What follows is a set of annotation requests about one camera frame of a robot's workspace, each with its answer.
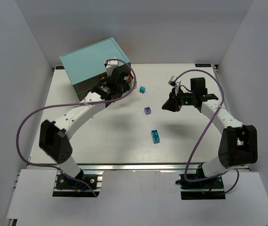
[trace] black mounting plate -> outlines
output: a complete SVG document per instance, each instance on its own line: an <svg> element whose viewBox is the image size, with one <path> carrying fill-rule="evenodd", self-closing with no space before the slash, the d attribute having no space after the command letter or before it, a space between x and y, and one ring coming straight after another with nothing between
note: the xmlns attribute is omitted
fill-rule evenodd
<svg viewBox="0 0 268 226"><path fill-rule="evenodd" d="M184 179L184 174L180 174L180 180L176 181L176 184L181 185L181 199L182 200L208 200L208 199L226 199L223 191L215 191L215 189L224 189L222 177L213 178L202 182L187 182ZM196 179L195 174L187 174L187 178ZM196 189L208 189L208 192L204 191L192 191Z"/></svg>
<svg viewBox="0 0 268 226"><path fill-rule="evenodd" d="M97 175L96 174L84 174L83 180L93 189L96 189L97 184ZM83 187L84 185L80 185L79 187L72 187L69 183L69 180L66 179L62 174L58 175L55 188L59 190L70 190L70 189L78 189Z"/></svg>

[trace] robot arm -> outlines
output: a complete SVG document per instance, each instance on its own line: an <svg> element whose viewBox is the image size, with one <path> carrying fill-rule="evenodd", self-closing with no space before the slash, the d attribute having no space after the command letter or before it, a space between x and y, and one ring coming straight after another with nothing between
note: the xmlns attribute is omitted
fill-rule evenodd
<svg viewBox="0 0 268 226"><path fill-rule="evenodd" d="M214 94L208 94L204 78L190 80L191 92L184 93L172 77L169 84L174 86L169 99L162 109L180 111L183 105L192 105L209 119L220 106ZM216 115L213 124L221 133L218 156L202 164L200 178L222 174L237 166L252 164L257 161L257 132L252 125L245 126L236 120L224 107Z"/></svg>
<svg viewBox="0 0 268 226"><path fill-rule="evenodd" d="M118 67L117 61L106 62L105 66L108 76L93 87L81 103L113 100L130 90L129 70ZM108 105L109 103L104 102L76 106L54 121L42 122L39 146L69 176L76 179L82 179L83 176L83 171L71 155L72 147L69 140L86 121Z"/></svg>

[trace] white wall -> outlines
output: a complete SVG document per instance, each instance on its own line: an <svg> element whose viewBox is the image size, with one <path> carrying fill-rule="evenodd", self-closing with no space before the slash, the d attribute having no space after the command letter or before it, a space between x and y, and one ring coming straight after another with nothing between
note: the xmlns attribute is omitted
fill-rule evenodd
<svg viewBox="0 0 268 226"><path fill-rule="evenodd" d="M47 60L114 37L133 63L219 63L252 0L16 0Z"/></svg>
<svg viewBox="0 0 268 226"><path fill-rule="evenodd" d="M258 170L268 193L268 1L254 0L220 64L230 111L258 131Z"/></svg>
<svg viewBox="0 0 268 226"><path fill-rule="evenodd" d="M0 225L6 217L15 179L24 164L15 137L21 120L42 105L51 68L14 0L0 0ZM21 147L29 155L38 122L22 132Z"/></svg>

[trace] teal box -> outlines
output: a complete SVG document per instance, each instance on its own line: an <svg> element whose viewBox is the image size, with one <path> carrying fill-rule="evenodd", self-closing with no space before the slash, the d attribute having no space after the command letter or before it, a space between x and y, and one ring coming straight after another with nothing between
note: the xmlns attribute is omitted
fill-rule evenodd
<svg viewBox="0 0 268 226"><path fill-rule="evenodd" d="M87 90L95 86L101 78L107 75L104 61L114 57L124 60L131 66L129 58L115 42L114 38L109 38L60 56L70 82L80 100L85 97L80 93L88 93Z"/></svg>

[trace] small cube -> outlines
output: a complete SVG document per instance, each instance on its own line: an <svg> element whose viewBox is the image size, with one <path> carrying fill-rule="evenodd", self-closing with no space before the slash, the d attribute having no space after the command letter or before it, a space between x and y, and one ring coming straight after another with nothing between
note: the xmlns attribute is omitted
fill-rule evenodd
<svg viewBox="0 0 268 226"><path fill-rule="evenodd" d="M145 107L144 112L145 112L145 114L151 114L152 111L151 111L150 107Z"/></svg>
<svg viewBox="0 0 268 226"><path fill-rule="evenodd" d="M159 138L159 134L158 134L157 130L152 130L151 131L151 134L152 134L152 138L153 138L154 144L159 143L160 142L160 138Z"/></svg>
<svg viewBox="0 0 268 226"><path fill-rule="evenodd" d="M139 88L139 92L144 93L144 92L145 92L145 87L140 86L140 88Z"/></svg>

